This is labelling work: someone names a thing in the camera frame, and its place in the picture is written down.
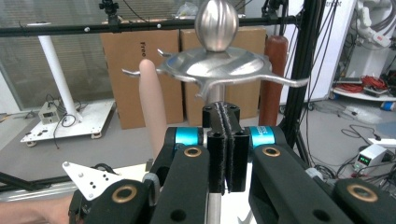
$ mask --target robotic arm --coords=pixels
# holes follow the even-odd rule
[[[358,0],[355,9],[357,11],[356,23],[352,22],[352,27],[356,28],[361,41],[367,40],[370,43],[380,45],[384,48],[390,45],[390,40],[379,33],[379,30],[372,28],[372,20],[370,19],[370,11],[376,8],[392,7],[389,18],[391,23],[396,14],[394,0]]]
[[[85,174],[94,180],[75,192],[70,223],[206,223],[208,193],[245,191],[250,161],[248,201],[258,223],[396,223],[396,204],[385,192],[354,178],[329,189],[280,128],[242,128],[239,108],[224,102],[203,108],[203,128],[168,128],[143,182],[68,172],[78,187]],[[71,165],[64,163],[65,170]]]

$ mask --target brass bearing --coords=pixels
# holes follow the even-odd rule
[[[119,194],[123,190],[129,190],[130,194],[126,197],[121,197]],[[137,188],[133,185],[124,185],[119,188],[117,188],[114,192],[111,198],[113,199],[113,202],[115,203],[128,203],[131,201],[134,196],[137,194]]]
[[[378,201],[378,196],[371,189],[362,185],[353,184],[346,187],[347,191],[355,198],[367,202],[374,203]]]
[[[278,157],[280,156],[280,151],[274,147],[266,147],[262,150],[262,153],[269,157]]]
[[[184,155],[188,157],[199,157],[202,154],[202,150],[198,147],[190,147],[184,150]]]

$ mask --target white bracket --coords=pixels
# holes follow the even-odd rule
[[[120,175],[68,161],[65,161],[62,167],[88,201],[99,197],[110,185],[123,179]]]
[[[368,138],[372,144],[380,145],[381,147],[396,147],[396,139],[394,138],[382,138],[376,140],[375,138]]]

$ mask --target metal bracket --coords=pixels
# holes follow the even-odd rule
[[[62,167],[88,201],[99,197],[110,185],[123,179],[119,175],[68,161],[65,161]]]

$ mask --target blue object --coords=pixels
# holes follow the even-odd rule
[[[275,137],[274,132],[269,126],[256,126],[249,127],[251,133],[251,139],[253,142],[253,148],[259,145],[274,144]]]
[[[198,145],[198,128],[177,128],[175,140],[176,144],[183,144],[184,146]]]
[[[381,109],[386,110],[386,111],[392,111],[394,108],[395,108],[394,102],[384,102],[381,105]]]

